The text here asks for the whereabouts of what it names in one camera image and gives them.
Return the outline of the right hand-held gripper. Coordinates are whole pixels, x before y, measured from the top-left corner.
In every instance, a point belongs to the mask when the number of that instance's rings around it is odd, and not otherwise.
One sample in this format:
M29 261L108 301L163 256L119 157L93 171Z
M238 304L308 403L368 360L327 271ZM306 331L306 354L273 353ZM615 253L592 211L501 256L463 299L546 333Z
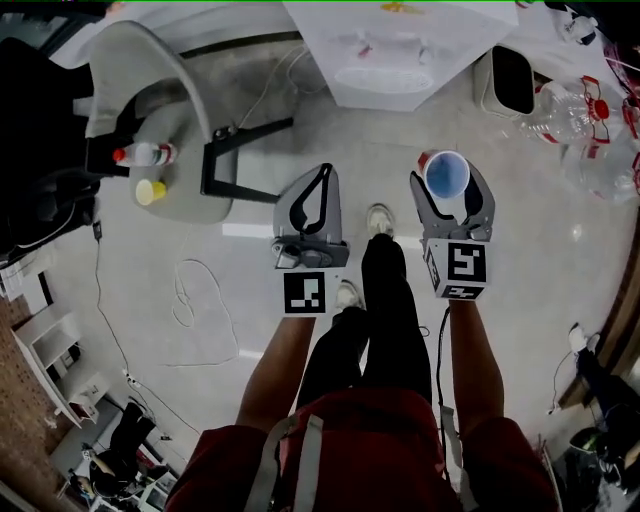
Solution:
M495 200L482 174L470 161L467 163L470 172L464 192L467 217L462 225L458 225L454 216L438 210L416 171L409 178L423 228L423 260L435 296L448 300L475 301L490 282L489 242Z

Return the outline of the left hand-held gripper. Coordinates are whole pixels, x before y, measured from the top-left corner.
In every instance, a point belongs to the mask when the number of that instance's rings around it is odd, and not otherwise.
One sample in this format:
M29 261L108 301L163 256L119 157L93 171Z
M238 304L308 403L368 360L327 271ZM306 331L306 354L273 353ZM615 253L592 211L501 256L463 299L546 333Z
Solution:
M284 317L331 311L347 266L337 171L323 163L295 180L274 207L273 281ZM303 239L301 235L316 239Z

